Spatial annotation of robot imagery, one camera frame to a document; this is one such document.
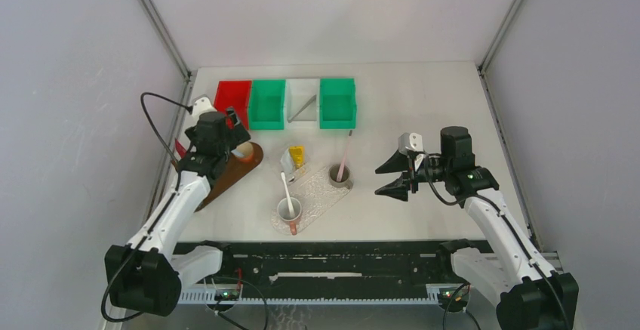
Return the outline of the beige cup orange handle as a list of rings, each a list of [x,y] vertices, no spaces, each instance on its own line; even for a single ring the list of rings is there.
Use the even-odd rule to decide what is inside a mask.
[[[252,142],[244,142],[239,144],[233,151],[232,153],[239,153],[241,155],[244,156],[250,156],[250,159],[247,161],[240,161],[240,162],[250,162],[253,157],[254,157],[254,146],[252,144]]]

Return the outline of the pink toothbrush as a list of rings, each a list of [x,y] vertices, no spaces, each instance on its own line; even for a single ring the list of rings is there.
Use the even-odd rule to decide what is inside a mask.
[[[347,159],[347,156],[348,156],[349,145],[350,145],[350,142],[351,142],[351,139],[352,139],[352,133],[353,133],[353,130],[351,129],[349,131],[349,133],[348,133],[348,136],[347,136],[345,150],[343,152],[343,156],[342,156],[342,159],[341,159],[341,162],[340,162],[339,170],[337,172],[337,176],[336,176],[336,181],[337,182],[342,182],[343,181],[343,173],[344,173],[345,167],[346,167],[346,159]]]

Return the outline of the red toothpaste tube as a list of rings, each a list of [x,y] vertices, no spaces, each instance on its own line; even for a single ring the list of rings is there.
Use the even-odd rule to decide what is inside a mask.
[[[185,146],[182,145],[182,143],[178,139],[174,140],[174,148],[180,159],[184,158],[187,154],[187,148],[185,148]]]

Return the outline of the grey ceramic mug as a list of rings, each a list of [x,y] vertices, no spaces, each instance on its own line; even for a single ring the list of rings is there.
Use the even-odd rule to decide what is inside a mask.
[[[351,190],[353,187],[353,181],[351,178],[351,171],[347,166],[342,167],[339,164],[332,165],[328,169],[329,182],[333,187],[339,189]]]

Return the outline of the white toothpaste tube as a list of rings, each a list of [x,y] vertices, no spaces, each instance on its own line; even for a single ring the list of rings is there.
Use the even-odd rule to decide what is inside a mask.
[[[287,182],[293,183],[296,180],[296,172],[297,170],[294,167],[294,163],[291,159],[291,156],[288,152],[288,148],[286,148],[282,154],[280,159],[280,163],[282,166],[282,171],[285,173]]]

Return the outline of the yellow toothpaste tube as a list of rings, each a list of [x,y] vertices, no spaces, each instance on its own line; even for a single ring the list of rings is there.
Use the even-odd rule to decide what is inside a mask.
[[[288,148],[288,152],[291,156],[296,170],[302,168],[305,165],[306,160],[304,146],[290,146]]]

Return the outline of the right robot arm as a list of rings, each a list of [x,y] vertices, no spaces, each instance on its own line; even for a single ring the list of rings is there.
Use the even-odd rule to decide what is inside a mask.
[[[399,178],[376,190],[406,202],[429,185],[444,205],[460,206],[478,225],[499,265],[487,262],[465,239],[443,242],[436,271],[447,282],[465,280],[496,310],[502,329],[572,329],[579,285],[570,273],[560,273],[516,223],[492,173],[475,163],[467,128],[440,131],[440,153],[428,153],[417,133],[404,133],[398,149],[376,174]]]

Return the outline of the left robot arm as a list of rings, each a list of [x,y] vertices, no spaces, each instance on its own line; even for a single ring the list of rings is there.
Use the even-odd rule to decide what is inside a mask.
[[[132,310],[133,317],[167,316],[183,288],[206,276],[227,282],[235,275],[235,261],[217,248],[199,246],[172,256],[189,219],[226,170],[232,151],[251,136],[232,107],[223,113],[200,113],[186,136],[190,145],[177,162],[172,190],[126,245],[112,245],[105,255],[108,283],[100,310],[109,322],[115,318],[107,313],[107,304]]]

